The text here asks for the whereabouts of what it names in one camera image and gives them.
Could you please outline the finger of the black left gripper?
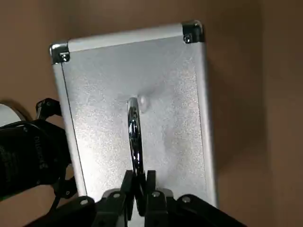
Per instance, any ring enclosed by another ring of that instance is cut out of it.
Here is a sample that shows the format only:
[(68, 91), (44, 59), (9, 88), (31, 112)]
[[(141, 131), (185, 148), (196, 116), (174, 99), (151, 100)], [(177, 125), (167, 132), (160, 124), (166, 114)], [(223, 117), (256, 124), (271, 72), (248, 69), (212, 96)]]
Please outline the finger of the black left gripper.
[(53, 191), (55, 196), (69, 199), (77, 193), (77, 186), (72, 165), (68, 165), (64, 173), (64, 177), (59, 178), (59, 180), (53, 184)]
[(60, 102), (52, 98), (46, 98), (36, 104), (36, 119), (35, 121), (46, 121), (51, 116), (62, 117)]

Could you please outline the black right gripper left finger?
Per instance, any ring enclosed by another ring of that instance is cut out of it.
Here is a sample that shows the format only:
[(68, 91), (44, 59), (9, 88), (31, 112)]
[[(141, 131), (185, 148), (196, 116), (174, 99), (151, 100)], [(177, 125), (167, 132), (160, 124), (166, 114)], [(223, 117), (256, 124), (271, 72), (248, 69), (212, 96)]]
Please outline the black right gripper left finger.
[(32, 227), (126, 227), (128, 210), (134, 196), (134, 174), (125, 172), (120, 189), (106, 191), (106, 197), (95, 202), (81, 196), (64, 204), (55, 211), (30, 223)]

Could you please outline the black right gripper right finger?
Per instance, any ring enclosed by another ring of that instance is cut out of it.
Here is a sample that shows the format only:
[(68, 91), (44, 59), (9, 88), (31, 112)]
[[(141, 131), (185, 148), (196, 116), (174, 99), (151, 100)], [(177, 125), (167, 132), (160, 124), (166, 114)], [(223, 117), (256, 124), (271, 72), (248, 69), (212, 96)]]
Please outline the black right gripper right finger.
[(244, 227), (245, 225), (192, 194), (174, 199), (156, 188), (156, 171), (136, 176), (136, 201), (146, 227)]

